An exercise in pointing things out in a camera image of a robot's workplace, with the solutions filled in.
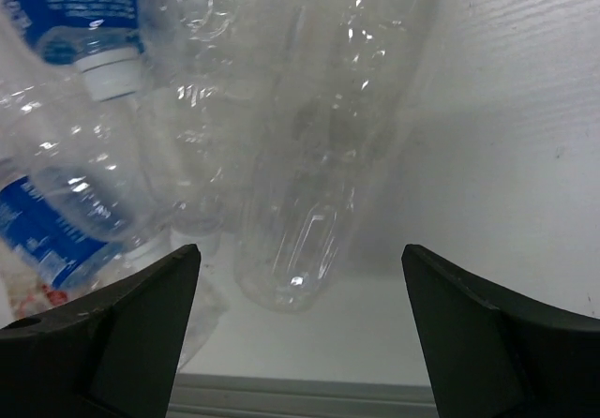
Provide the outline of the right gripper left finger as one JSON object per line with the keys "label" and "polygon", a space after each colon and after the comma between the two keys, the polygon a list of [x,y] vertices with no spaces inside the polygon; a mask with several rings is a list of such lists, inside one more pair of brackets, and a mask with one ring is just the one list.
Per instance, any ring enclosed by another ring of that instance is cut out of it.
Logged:
{"label": "right gripper left finger", "polygon": [[1,330],[4,417],[163,417],[201,266],[182,246]]}

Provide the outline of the clear crushed bottle blue cap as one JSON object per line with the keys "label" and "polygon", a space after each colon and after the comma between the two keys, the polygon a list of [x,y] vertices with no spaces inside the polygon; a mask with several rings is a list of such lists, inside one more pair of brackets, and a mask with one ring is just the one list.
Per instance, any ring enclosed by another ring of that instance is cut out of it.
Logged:
{"label": "clear crushed bottle blue cap", "polygon": [[246,181],[258,95],[234,33],[246,1],[139,0],[137,117],[173,247],[215,251]]}

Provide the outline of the large clear plastic bottle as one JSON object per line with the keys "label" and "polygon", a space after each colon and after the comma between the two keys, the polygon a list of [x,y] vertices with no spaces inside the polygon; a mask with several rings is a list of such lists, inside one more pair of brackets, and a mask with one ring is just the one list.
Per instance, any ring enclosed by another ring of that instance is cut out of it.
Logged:
{"label": "large clear plastic bottle", "polygon": [[310,308],[348,252],[434,72],[456,0],[275,0],[285,43],[259,108],[234,278]]}

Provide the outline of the blue-label plastic bottle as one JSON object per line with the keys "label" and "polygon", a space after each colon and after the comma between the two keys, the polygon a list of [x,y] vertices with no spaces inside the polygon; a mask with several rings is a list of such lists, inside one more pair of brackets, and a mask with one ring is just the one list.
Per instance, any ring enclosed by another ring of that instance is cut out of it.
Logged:
{"label": "blue-label plastic bottle", "polygon": [[1,12],[43,62],[76,68],[94,101],[140,89],[138,0],[1,0]]}

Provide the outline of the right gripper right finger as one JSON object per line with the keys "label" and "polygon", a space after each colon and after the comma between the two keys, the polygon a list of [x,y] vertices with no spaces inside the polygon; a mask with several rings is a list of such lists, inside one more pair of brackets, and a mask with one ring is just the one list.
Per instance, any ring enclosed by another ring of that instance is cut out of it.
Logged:
{"label": "right gripper right finger", "polygon": [[402,267],[441,417],[596,417],[599,320],[543,304],[419,245]]}

